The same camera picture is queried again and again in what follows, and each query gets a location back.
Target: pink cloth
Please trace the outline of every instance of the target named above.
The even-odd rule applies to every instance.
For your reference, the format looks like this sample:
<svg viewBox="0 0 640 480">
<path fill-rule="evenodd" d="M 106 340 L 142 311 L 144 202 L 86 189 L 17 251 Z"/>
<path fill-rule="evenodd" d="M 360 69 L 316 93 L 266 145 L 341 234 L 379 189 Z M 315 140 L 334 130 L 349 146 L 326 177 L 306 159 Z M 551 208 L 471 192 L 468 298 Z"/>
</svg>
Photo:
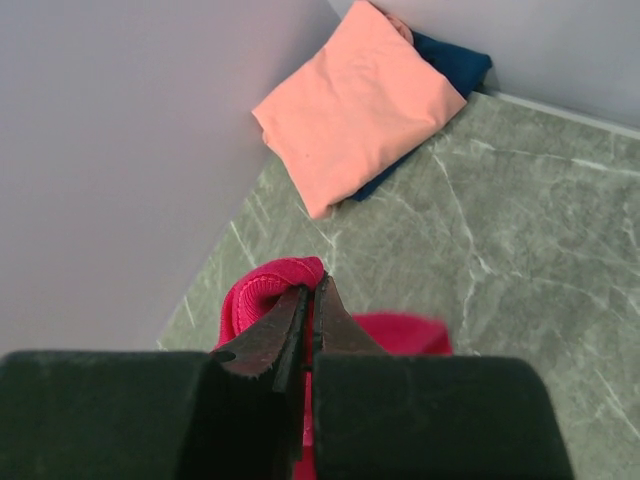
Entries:
<svg viewBox="0 0 640 480">
<path fill-rule="evenodd" d="M 393 28 L 395 28 L 402 38 L 404 38 L 407 42 L 413 45 L 413 34 L 411 33 L 411 29 L 407 27 L 402 20 L 400 20 L 395 15 L 391 15 L 390 13 L 386 13 L 385 18 L 389 20 Z"/>
<path fill-rule="evenodd" d="M 315 289 L 324 275 L 317 257 L 281 258 L 249 272 L 229 290 L 222 305 L 220 337 L 216 348 L 234 339 L 265 315 L 280 295 L 293 285 Z M 355 314 L 356 322 L 385 350 L 395 354 L 452 353 L 447 327 L 406 313 Z M 311 419 L 311 375 L 307 377 L 305 396 L 305 446 L 313 444 Z"/>
<path fill-rule="evenodd" d="M 326 216 L 466 104 L 400 24 L 356 1 L 326 45 L 253 110 L 311 218 Z"/>
</svg>

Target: folded peach towel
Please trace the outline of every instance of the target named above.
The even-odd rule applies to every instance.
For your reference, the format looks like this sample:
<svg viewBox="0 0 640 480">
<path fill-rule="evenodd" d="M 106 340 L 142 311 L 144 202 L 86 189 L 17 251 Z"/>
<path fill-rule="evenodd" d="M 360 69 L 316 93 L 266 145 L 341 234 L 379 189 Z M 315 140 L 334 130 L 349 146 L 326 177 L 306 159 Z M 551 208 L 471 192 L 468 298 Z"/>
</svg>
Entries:
<svg viewBox="0 0 640 480">
<path fill-rule="evenodd" d="M 253 114 L 309 215 L 321 218 L 465 104 L 382 12 L 358 0 Z"/>
</svg>

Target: red towel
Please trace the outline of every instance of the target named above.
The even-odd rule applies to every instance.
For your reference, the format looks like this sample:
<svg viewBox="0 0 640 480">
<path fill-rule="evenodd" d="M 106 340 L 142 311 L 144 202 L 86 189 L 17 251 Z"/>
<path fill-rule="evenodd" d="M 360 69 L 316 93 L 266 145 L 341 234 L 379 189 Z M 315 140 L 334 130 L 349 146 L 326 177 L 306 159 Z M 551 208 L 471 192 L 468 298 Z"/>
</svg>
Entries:
<svg viewBox="0 0 640 480">
<path fill-rule="evenodd" d="M 249 272 L 229 290 L 222 305 L 220 337 L 216 348 L 232 340 L 262 318 L 293 285 L 315 289 L 324 275 L 317 257 L 281 258 Z M 353 318 L 389 353 L 397 355 L 449 355 L 452 353 L 447 326 L 439 320 L 406 313 L 354 314 Z M 313 422 L 311 375 L 307 376 L 304 415 L 303 460 L 296 479 L 315 478 L 313 469 Z"/>
</svg>

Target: dark blue fabric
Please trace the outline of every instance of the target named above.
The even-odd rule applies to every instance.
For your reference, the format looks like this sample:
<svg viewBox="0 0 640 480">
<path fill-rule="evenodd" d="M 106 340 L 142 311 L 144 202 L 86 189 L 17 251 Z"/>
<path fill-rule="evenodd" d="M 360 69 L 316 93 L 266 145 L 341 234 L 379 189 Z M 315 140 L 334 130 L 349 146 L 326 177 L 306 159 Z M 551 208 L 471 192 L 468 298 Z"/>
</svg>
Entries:
<svg viewBox="0 0 640 480">
<path fill-rule="evenodd" d="M 443 74 L 449 83 L 458 91 L 460 95 L 467 98 L 471 92 L 477 88 L 484 80 L 485 75 L 491 68 L 491 57 L 482 53 L 474 52 L 450 43 L 438 42 L 433 38 L 413 33 L 413 46 L 420 56 L 429 62 L 433 68 Z M 406 155 L 387 167 L 373 180 L 365 184 L 360 190 L 349 198 L 363 201 L 371 195 L 376 188 L 384 182 L 393 172 L 409 158 L 419 146 L 411 150 Z"/>
</svg>

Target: marble tile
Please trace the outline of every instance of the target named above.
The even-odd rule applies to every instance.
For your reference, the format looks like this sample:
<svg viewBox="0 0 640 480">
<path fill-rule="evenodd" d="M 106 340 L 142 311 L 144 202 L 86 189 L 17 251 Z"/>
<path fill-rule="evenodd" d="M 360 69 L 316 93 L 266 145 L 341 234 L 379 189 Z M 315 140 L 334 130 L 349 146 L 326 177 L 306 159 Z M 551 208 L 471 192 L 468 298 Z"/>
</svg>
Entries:
<svg viewBox="0 0 640 480">
<path fill-rule="evenodd" d="M 277 158 L 160 340 L 209 349 L 229 287 L 317 255 L 352 312 L 446 320 L 529 361 L 579 478 L 640 478 L 640 141 L 474 96 L 363 203 L 312 222 Z"/>
</svg>

